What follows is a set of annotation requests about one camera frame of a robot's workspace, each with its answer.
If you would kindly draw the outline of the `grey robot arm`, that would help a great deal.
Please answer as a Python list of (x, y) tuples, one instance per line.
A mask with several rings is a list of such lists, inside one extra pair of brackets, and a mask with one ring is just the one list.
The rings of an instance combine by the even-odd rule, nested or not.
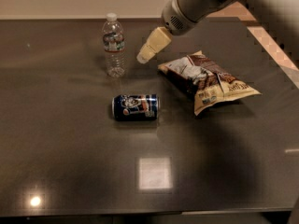
[(137, 60), (147, 63), (174, 35), (188, 33), (200, 20), (234, 2), (245, 7), (288, 57), (298, 63), (299, 0), (170, 0), (162, 12), (162, 26), (150, 34)]

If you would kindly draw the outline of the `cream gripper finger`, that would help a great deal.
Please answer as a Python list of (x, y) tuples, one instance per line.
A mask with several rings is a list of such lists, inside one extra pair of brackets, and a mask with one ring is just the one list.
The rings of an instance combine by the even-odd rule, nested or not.
[(172, 35), (170, 32), (165, 27), (157, 27), (150, 33), (146, 43), (142, 46), (136, 56), (137, 60), (140, 63), (147, 63), (162, 49), (167, 47), (171, 41)]

